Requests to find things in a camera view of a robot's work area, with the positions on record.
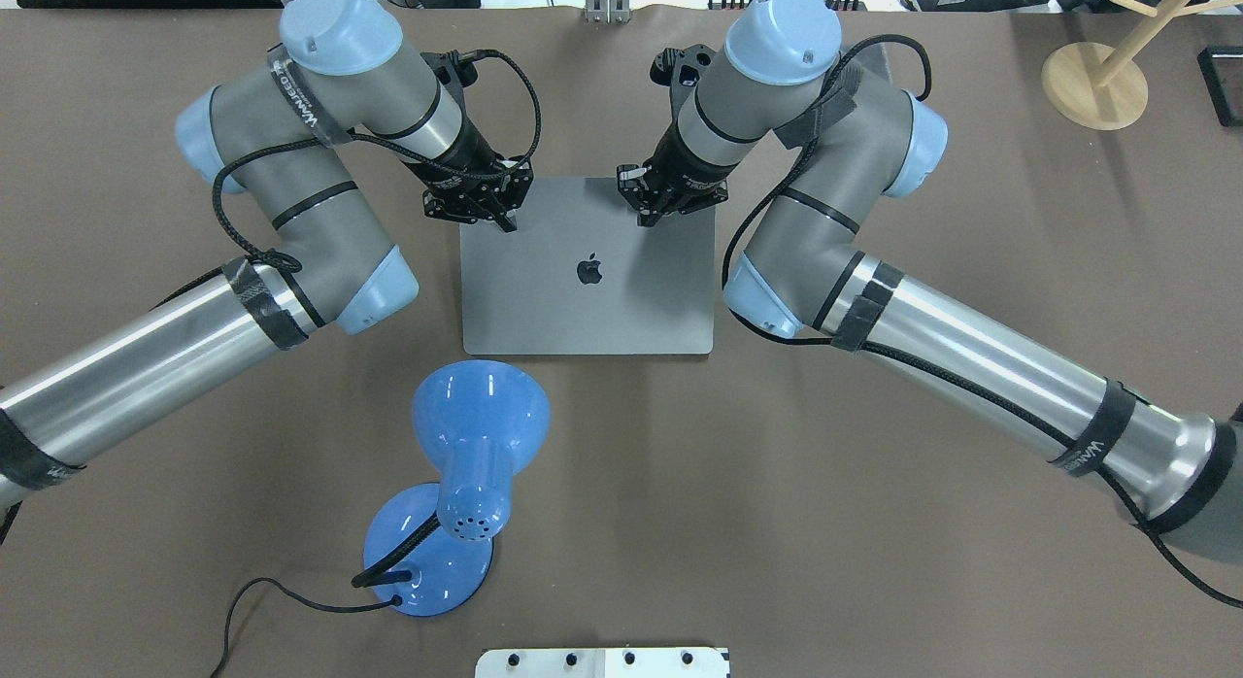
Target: metal bracket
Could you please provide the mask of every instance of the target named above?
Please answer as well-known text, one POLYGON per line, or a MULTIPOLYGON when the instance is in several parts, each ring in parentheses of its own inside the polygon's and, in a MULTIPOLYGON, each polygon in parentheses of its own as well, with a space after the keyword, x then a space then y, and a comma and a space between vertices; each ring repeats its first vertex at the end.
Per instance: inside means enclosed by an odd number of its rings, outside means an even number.
POLYGON ((706 45, 691 45, 685 50, 666 46, 653 58, 648 77, 653 83, 669 88, 669 106, 674 121, 682 109, 682 103, 690 97, 707 66, 716 58, 716 52, 706 45))
POLYGON ((583 17, 588 22, 630 22, 630 0, 587 0, 583 17))
POLYGON ((423 52, 419 56, 428 63, 431 72, 436 75, 440 85, 449 91, 457 107, 466 109, 465 91, 479 80, 479 71, 475 70, 475 63, 462 63, 461 53, 456 51, 445 53, 423 52))
POLYGON ((492 649, 475 678, 728 678, 730 651, 715 647, 492 649))

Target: laptop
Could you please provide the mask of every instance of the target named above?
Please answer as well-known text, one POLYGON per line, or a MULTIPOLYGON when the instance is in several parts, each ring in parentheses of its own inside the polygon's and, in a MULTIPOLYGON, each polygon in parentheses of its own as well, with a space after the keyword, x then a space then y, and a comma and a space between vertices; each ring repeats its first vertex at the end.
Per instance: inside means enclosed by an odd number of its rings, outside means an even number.
POLYGON ((461 225, 470 355, 706 355, 715 209, 638 225, 613 178, 536 178, 518 230, 461 225))

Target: velcro strap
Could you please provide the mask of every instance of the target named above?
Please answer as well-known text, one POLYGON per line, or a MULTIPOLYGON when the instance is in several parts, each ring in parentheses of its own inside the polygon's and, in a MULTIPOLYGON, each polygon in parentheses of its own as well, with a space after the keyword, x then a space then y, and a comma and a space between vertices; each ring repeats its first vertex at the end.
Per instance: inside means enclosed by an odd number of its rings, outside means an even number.
POLYGON ((24 489, 37 491, 62 484, 86 467, 65 464, 39 449, 0 409, 0 474, 24 489))
POLYGON ((293 316, 276 304, 276 297, 250 261, 239 258, 226 262, 220 270, 237 296, 237 301, 246 307, 255 323, 259 323, 276 347, 287 351, 307 340, 307 335, 298 327, 293 316))
POLYGON ((316 139, 326 147, 339 147, 352 142, 347 132, 311 92, 306 77, 302 77, 302 68, 290 57, 285 45, 272 46, 267 52, 267 72, 276 81, 276 90, 290 103, 298 119, 311 129, 316 139))
POLYGON ((1126 391, 1121 382, 1106 379, 1105 396, 1096 408, 1096 414, 1088 422, 1083 434, 1075 439, 1074 447, 1068 448, 1049 464, 1071 476, 1084 476, 1096 471, 1131 422, 1135 402, 1135 394, 1126 391))
POLYGON ((880 315, 894 297, 894 290, 905 274, 892 265, 881 262, 871 274, 871 280, 859 296, 850 302, 845 318, 838 326, 829 343, 835 348, 856 352, 868 342, 871 328, 880 321, 880 315))
POLYGON ((853 95, 859 92, 859 83, 863 81, 863 70, 859 66, 849 65, 842 70, 838 82, 829 91, 824 102, 803 111, 786 124, 773 129, 777 139, 787 149, 802 147, 813 138, 819 137, 825 129, 833 127, 844 116, 855 109, 853 95))

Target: lamp base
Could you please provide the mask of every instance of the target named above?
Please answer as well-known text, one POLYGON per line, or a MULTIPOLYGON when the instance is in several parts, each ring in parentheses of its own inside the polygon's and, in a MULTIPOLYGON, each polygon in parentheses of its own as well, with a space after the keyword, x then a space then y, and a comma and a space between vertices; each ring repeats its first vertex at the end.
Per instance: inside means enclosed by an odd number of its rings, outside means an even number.
MULTIPOLYGON (((369 567, 401 544, 436 510, 439 484, 420 484, 392 496, 372 520, 363 542, 363 569, 369 567)), ((414 617, 431 617, 470 600, 484 585, 492 566, 492 540, 467 542, 436 529, 393 571, 409 571, 411 578, 373 586, 375 597, 399 596, 393 610, 414 617)))
POLYGON ((1149 104, 1149 82, 1135 62, 1105 86, 1093 86, 1101 62, 1114 46, 1075 42, 1062 46, 1044 61, 1040 83, 1053 107, 1066 119, 1089 129, 1112 131, 1132 124, 1149 104))

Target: blue desk lamp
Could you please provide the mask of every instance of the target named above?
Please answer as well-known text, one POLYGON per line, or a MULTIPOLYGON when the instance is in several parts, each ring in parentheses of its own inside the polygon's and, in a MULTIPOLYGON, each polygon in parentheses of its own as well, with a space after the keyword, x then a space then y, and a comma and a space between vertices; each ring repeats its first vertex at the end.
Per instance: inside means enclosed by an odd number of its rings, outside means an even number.
POLYGON ((414 432, 440 484, 392 496, 363 542, 369 586, 395 611, 430 617, 466 602, 492 562, 492 537, 510 520, 513 475, 548 433, 548 397, 532 377, 471 360, 431 373, 414 393, 414 432))

